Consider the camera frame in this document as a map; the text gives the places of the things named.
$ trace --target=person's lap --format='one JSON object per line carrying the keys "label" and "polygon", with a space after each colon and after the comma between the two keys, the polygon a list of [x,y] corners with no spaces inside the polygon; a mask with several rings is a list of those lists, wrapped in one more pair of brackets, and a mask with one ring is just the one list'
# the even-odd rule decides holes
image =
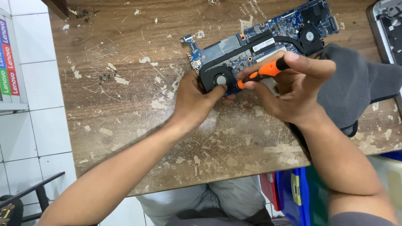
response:
{"label": "person's lap", "polygon": [[183,210],[221,208],[239,219],[254,215],[265,207],[257,176],[217,181],[170,191],[139,195],[145,214],[155,226],[165,225],[169,218]]}

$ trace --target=electronic component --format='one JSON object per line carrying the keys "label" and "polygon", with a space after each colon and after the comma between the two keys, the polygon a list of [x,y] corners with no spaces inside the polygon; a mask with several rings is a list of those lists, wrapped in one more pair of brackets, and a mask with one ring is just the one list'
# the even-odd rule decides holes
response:
{"label": "electronic component", "polygon": [[180,39],[190,44],[188,57],[203,86],[210,92],[225,83],[225,95],[239,92],[235,74],[279,50],[310,56],[324,48],[322,38],[339,33],[326,0],[310,0],[264,23],[199,49],[193,35]]}

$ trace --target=worn wooden tabletop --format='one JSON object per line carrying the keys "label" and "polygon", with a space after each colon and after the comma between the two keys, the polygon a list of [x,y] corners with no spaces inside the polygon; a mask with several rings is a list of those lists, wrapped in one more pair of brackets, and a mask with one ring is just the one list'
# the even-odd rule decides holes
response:
{"label": "worn wooden tabletop", "polygon": [[[50,13],[78,176],[163,124],[173,112],[177,82],[190,70],[179,38],[200,35],[200,48],[267,21],[306,0],[68,0],[88,23]],[[332,0],[340,33],[325,39],[380,57],[366,16],[375,0]],[[103,74],[110,79],[100,80]],[[366,154],[402,146],[394,100],[369,106],[353,142]],[[248,91],[217,104],[191,138],[179,143],[131,195],[309,165],[287,126],[265,114]]]}

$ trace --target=screwdriver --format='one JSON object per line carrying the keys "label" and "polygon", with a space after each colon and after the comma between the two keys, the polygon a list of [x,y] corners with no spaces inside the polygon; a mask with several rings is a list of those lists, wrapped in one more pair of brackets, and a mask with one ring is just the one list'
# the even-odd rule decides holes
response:
{"label": "screwdriver", "polygon": [[244,89],[244,84],[249,81],[259,82],[264,78],[271,78],[279,74],[281,71],[289,69],[290,67],[285,62],[283,56],[275,61],[264,64],[258,71],[252,73],[249,77],[238,80],[237,87]]}

